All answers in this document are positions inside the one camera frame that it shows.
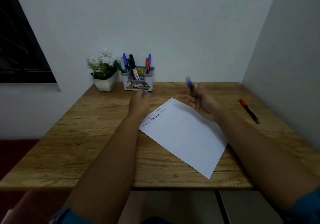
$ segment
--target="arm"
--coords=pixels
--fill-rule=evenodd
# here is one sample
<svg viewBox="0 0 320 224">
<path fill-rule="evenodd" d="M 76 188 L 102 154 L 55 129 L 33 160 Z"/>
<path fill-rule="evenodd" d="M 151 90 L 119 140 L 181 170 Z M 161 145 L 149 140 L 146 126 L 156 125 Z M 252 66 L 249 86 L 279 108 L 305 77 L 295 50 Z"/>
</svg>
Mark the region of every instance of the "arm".
<svg viewBox="0 0 320 224">
<path fill-rule="evenodd" d="M 185 103 L 218 123 L 256 186 L 281 209 L 320 186 L 320 179 L 204 88 L 194 85 Z"/>
<path fill-rule="evenodd" d="M 150 96 L 139 90 L 129 113 L 82 175 L 64 206 L 93 223 L 117 223 L 134 177 L 138 128 L 149 112 Z"/>
</svg>

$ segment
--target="wooden table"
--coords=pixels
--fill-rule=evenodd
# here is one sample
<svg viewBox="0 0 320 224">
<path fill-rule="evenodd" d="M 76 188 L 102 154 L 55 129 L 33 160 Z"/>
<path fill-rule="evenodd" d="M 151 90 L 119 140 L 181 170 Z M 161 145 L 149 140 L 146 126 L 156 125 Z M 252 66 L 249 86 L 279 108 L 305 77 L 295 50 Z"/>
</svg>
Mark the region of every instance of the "wooden table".
<svg viewBox="0 0 320 224">
<path fill-rule="evenodd" d="M 261 100 L 239 83 L 202 83 L 253 127 L 277 142 L 320 175 L 320 154 Z M 187 92 L 185 83 L 156 83 L 150 112 Z M 111 92 L 93 85 L 0 182 L 0 189 L 72 188 L 126 116 L 130 97 L 117 83 Z M 244 98 L 260 119 L 257 125 L 239 104 Z M 210 180 L 139 131 L 133 188 L 199 187 L 251 189 L 230 145 Z"/>
</svg>

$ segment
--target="white flower pot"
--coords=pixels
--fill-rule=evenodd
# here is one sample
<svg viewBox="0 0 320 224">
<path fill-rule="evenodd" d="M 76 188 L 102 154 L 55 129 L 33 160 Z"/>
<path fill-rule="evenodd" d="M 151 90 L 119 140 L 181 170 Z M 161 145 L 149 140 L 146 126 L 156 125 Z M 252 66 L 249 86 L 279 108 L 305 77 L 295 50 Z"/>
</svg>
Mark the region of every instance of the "white flower pot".
<svg viewBox="0 0 320 224">
<path fill-rule="evenodd" d="M 114 74 L 107 80 L 98 80 L 94 79 L 93 80 L 94 84 L 98 88 L 98 90 L 103 91 L 103 92 L 109 92 L 111 91 L 116 84 L 116 75 Z"/>
</svg>

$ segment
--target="window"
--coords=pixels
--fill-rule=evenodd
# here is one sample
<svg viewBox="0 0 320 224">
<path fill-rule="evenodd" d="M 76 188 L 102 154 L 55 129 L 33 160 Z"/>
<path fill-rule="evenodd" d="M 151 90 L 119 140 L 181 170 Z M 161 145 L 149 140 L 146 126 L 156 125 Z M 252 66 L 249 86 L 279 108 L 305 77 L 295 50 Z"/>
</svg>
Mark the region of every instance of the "window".
<svg viewBox="0 0 320 224">
<path fill-rule="evenodd" d="M 0 0 L 0 83 L 56 83 L 18 0 Z"/>
</svg>

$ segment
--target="person's left arm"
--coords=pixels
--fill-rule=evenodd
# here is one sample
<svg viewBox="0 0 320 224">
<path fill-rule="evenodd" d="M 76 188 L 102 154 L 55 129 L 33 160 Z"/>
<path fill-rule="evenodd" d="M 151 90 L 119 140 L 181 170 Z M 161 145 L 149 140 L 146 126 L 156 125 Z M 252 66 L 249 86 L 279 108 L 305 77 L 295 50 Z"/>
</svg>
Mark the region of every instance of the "person's left arm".
<svg viewBox="0 0 320 224">
<path fill-rule="evenodd" d="M 130 100 L 128 115 L 82 175 L 65 208 L 93 223 L 118 222 L 133 182 L 139 126 L 149 107 L 149 94 L 139 90 Z"/>
</svg>

